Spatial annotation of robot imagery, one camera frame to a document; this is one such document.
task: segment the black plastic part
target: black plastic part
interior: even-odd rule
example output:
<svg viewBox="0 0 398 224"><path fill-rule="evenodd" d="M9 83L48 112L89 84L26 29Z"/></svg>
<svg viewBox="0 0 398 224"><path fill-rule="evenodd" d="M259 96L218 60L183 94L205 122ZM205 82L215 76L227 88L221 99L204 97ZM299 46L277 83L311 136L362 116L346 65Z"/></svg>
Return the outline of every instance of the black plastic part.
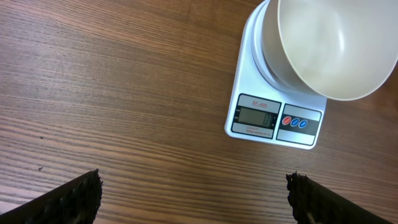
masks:
<svg viewBox="0 0 398 224"><path fill-rule="evenodd" d="M298 224L391 224L307 176L286 174L287 200Z"/></svg>
<svg viewBox="0 0 398 224"><path fill-rule="evenodd" d="M101 205L98 169L0 215L0 223L92 224Z"/></svg>

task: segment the scale control panel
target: scale control panel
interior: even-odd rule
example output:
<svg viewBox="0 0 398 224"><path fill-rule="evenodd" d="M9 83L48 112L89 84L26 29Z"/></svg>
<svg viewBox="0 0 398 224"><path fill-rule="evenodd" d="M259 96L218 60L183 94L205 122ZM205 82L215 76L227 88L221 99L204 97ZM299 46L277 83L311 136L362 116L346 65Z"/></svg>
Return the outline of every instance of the scale control panel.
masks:
<svg viewBox="0 0 398 224"><path fill-rule="evenodd" d="M312 146L321 117L321 111L242 93L236 105L231 131Z"/></svg>

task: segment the lcd display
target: lcd display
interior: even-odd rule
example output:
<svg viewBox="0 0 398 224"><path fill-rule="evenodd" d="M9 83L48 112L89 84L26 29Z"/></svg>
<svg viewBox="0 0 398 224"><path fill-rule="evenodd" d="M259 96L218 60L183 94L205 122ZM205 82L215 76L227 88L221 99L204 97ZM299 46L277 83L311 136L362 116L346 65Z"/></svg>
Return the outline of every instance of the lcd display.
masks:
<svg viewBox="0 0 398 224"><path fill-rule="evenodd" d="M238 121L240 123L262 126L264 128L270 128L273 118L274 116L270 113L258 110L250 110L242 107Z"/></svg>

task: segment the white bowl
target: white bowl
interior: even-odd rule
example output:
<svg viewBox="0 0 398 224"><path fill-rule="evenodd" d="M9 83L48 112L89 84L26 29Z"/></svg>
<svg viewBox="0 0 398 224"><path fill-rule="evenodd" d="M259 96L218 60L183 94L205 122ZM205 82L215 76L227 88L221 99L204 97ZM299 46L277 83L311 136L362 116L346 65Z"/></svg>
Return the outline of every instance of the white bowl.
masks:
<svg viewBox="0 0 398 224"><path fill-rule="evenodd" d="M398 60L398 0L271 0L262 31L271 70L334 100L377 90Z"/></svg>

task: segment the digital kitchen scale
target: digital kitchen scale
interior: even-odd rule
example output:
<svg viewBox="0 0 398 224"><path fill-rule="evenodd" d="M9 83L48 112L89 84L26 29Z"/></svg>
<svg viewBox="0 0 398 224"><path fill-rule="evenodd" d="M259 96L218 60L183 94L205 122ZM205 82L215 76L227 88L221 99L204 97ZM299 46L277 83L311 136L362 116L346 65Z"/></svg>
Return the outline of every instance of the digital kitchen scale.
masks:
<svg viewBox="0 0 398 224"><path fill-rule="evenodd" d="M233 138L312 149L326 98L289 89L269 69L261 41L268 3L245 25L225 131Z"/></svg>

